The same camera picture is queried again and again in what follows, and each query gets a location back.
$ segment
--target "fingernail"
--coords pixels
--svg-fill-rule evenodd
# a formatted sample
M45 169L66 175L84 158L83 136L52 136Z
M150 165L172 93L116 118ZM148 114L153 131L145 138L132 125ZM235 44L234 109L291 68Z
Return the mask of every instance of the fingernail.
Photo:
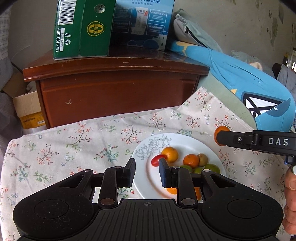
M296 181L290 181L289 182L289 187L291 190L296 190Z

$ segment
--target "red tomato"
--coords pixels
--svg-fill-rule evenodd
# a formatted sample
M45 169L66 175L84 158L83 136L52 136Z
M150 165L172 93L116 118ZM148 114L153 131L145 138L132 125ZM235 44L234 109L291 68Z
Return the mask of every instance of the red tomato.
M152 158L151 165L154 167L158 167L160 158L166 158L166 156L162 154L156 155L155 157Z

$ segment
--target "kiwi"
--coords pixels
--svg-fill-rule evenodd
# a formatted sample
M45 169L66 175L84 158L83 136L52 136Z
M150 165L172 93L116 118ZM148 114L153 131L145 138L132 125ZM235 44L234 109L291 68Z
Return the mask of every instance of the kiwi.
M217 167L217 166L214 165L214 164L206 164L205 169L209 169L209 170L211 170L211 171L213 171L213 172L216 172L216 173L219 173L219 174L220 174L220 169L219 169L219 167Z
M191 166L182 165L182 166L180 166L180 167L184 167L184 168L188 169L189 172L192 172L192 168L191 168Z
M203 170L203 168L201 168L201 167L197 167L197 168L194 169L193 172L194 172L194 173L197 173L197 174L200 174L202 170Z
M200 158L199 166L204 167L206 164L208 164L209 160L205 154L200 153L197 156Z

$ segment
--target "wall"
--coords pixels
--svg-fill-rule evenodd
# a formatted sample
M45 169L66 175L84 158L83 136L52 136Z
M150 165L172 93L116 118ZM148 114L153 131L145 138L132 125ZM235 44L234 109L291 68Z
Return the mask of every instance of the wall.
M19 67L52 49L56 5L57 0L18 0L12 7L9 56ZM179 8L194 16L226 54L243 51L272 67L291 49L296 15L283 5L282 23L278 0L175 0L174 10Z

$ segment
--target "plate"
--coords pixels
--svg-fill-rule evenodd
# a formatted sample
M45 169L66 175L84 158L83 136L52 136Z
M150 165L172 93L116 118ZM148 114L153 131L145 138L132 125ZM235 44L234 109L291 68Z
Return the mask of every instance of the plate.
M183 165L183 158L188 154L204 153L208 157L209 163L218 166L221 175L226 176L225 169L217 155L200 141L176 133L153 135L143 140L132 154L132 158L136 160L133 183L144 199L175 198L177 200L177 195L170 194L162 187L158 167L151 165L152 158L160 154L167 146L176 148L179 154L179 158L173 163L173 166Z

